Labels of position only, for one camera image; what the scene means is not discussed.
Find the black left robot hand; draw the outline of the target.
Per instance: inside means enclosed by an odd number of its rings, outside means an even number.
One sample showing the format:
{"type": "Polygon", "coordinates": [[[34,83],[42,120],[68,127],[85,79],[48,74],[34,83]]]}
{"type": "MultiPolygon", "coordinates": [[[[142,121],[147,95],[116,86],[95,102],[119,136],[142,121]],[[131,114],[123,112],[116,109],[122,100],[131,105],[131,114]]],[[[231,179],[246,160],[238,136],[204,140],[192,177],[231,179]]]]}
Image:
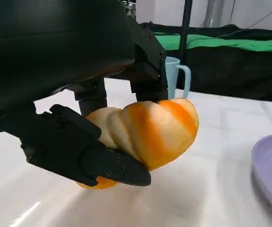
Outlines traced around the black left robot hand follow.
{"type": "Polygon", "coordinates": [[[167,99],[165,58],[118,0],[0,0],[0,132],[76,182],[148,186],[147,167],[103,145],[86,117],[106,107],[106,77],[129,80],[139,101],[167,99]]]}

